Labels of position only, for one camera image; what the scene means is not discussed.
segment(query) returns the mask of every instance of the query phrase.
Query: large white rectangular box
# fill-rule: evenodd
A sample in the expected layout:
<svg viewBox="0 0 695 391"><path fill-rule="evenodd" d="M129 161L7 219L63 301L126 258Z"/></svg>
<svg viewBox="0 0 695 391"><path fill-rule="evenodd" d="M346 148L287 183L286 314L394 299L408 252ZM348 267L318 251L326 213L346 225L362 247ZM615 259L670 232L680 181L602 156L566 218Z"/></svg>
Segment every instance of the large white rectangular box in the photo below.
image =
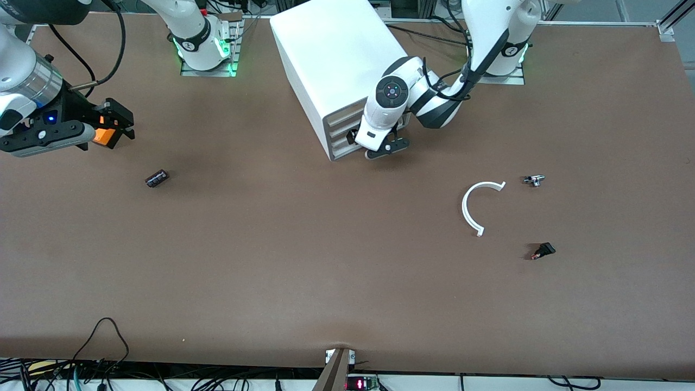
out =
<svg viewBox="0 0 695 391"><path fill-rule="evenodd" d="M358 150L356 129L369 92L406 56L367 0L310 0L270 18L287 78L328 159ZM409 114L399 126L407 125Z"/></svg>

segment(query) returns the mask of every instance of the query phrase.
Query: black battery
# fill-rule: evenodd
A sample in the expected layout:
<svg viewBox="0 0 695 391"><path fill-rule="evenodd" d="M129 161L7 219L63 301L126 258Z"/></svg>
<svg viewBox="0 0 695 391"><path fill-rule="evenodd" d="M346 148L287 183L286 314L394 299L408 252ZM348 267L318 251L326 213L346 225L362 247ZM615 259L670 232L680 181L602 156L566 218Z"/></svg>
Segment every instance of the black battery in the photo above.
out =
<svg viewBox="0 0 695 391"><path fill-rule="evenodd" d="M151 177L145 179L145 184L149 187L157 187L167 179L169 179L169 173L164 170L159 170Z"/></svg>

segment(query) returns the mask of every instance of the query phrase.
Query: white robot link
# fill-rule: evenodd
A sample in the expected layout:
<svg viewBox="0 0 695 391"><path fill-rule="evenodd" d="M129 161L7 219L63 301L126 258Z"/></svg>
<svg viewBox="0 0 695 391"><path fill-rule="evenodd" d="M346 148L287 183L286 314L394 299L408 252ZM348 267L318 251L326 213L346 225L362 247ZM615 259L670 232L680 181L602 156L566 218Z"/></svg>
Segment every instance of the white robot link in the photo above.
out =
<svg viewBox="0 0 695 391"><path fill-rule="evenodd" d="M212 15L204 17L194 0L143 2L164 19L182 59L191 68L210 70L229 56L224 50L228 22ZM111 98L97 106L79 92L110 79L117 67L100 81L73 86L51 64L52 57L40 56L6 28L18 24L78 24L87 16L91 3L0 1L0 150L25 157L71 145L87 150L90 141L113 148L121 135L135 138L130 110ZM104 3L118 11L124 29L118 5L112 0Z"/></svg>
<svg viewBox="0 0 695 391"><path fill-rule="evenodd" d="M461 74L449 86L419 57L401 58L386 69L367 97L357 133L348 135L348 141L354 139L367 148L367 159L408 147L409 141L396 133L398 119L406 110L424 127L441 128L456 115L485 74L513 72L541 19L538 0L463 0L461 6L473 44ZM389 134L393 134L393 140L387 138Z"/></svg>

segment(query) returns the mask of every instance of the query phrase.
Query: brown tabletop surface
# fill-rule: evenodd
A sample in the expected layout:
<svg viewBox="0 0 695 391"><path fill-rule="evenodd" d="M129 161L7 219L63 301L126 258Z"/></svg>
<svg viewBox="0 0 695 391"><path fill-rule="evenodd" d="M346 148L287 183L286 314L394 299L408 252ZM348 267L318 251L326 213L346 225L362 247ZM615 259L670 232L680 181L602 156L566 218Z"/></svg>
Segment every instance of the brown tabletop surface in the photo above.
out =
<svg viewBox="0 0 695 391"><path fill-rule="evenodd" d="M126 25L91 99L129 107L136 140L0 157L0 356L72 357L110 316L132 360L320 366L340 345L376 370L695 378L695 102L656 29L539 27L526 86L414 120L403 153L330 162L266 19L229 79L180 77L157 16ZM117 26L60 30L102 77ZM48 29L33 46L88 78ZM461 197L481 181L507 185L471 196L476 237ZM122 355L106 326L81 357Z"/></svg>

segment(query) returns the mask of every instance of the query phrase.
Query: metal cylinder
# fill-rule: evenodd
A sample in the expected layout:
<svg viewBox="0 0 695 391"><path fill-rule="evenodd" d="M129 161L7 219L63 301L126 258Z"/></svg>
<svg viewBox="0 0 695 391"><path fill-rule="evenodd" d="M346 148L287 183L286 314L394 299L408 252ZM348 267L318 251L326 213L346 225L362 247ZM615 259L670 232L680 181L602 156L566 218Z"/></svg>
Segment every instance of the metal cylinder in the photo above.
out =
<svg viewBox="0 0 695 391"><path fill-rule="evenodd" d="M23 82L6 92L24 95L36 102L40 108L58 96L62 87L63 77L58 70L45 58L36 54L33 71Z"/></svg>

